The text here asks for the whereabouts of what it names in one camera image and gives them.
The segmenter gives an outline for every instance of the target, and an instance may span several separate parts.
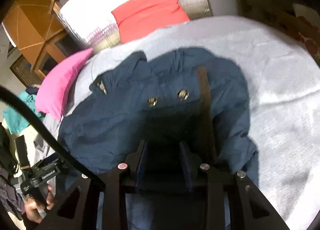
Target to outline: red cloth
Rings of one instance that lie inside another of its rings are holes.
[[[189,21],[178,0],[129,0],[112,11],[122,43],[140,39],[153,31]]]

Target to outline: teal cloth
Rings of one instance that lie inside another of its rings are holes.
[[[19,95],[19,98],[36,114],[37,117],[41,119],[41,121],[44,119],[45,114],[39,113],[36,110],[36,95],[30,95],[27,92],[23,91]],[[7,122],[7,126],[11,134],[20,134],[21,131],[27,128],[29,125],[29,122],[11,107],[3,111],[3,117]]]

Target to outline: hand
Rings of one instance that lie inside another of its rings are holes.
[[[54,206],[54,199],[51,193],[52,186],[48,184],[48,195],[47,195],[47,210],[51,210]],[[39,215],[38,210],[44,210],[45,205],[41,204],[34,198],[27,198],[26,202],[24,203],[24,209],[26,211],[27,218],[31,221],[36,223],[41,223],[42,217]]]

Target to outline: brown strap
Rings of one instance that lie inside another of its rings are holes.
[[[197,136],[197,148],[202,162],[215,164],[217,153],[215,137],[210,115],[211,91],[205,67],[198,68],[198,81],[200,86],[200,119]]]

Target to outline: dark blue cloth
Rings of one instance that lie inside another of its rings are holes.
[[[217,167],[231,173],[244,170],[257,185],[257,151],[247,136],[246,80],[234,62],[202,48],[177,49],[150,62],[143,52],[131,54],[114,70],[97,77],[90,86],[92,95],[63,119],[58,141],[94,173],[124,162],[141,139],[162,150],[185,141],[197,152],[200,66],[206,67],[211,89]],[[185,101],[177,97],[182,89],[189,93]],[[148,105],[152,97],[157,98],[154,107]],[[180,166],[165,151],[157,152],[155,159],[155,170]]]

